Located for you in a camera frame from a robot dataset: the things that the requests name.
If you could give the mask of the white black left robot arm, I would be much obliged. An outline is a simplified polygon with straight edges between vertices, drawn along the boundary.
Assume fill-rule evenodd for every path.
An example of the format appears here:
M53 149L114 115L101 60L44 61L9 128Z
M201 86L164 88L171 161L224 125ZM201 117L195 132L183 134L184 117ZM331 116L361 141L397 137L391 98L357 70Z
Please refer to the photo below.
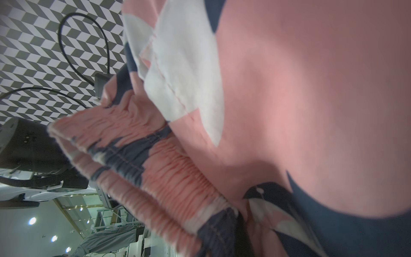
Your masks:
M36 208L59 197L95 192L45 125L23 118L1 125L1 209Z

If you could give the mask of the person in grey shirt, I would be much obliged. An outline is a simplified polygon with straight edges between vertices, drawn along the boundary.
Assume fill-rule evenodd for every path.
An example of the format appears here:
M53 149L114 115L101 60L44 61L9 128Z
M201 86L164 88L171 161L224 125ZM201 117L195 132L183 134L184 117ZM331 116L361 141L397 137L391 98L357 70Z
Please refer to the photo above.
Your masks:
M129 224L92 233L75 250L63 254L62 257L84 257L89 253L114 252L137 242L143 232L144 226Z

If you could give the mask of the pink shark print shorts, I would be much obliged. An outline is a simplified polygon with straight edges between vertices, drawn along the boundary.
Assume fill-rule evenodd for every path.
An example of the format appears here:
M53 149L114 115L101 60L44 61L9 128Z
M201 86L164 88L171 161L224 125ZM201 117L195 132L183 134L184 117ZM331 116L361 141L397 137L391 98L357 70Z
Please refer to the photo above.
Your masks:
M124 1L127 66L48 127L185 257L411 254L410 1Z

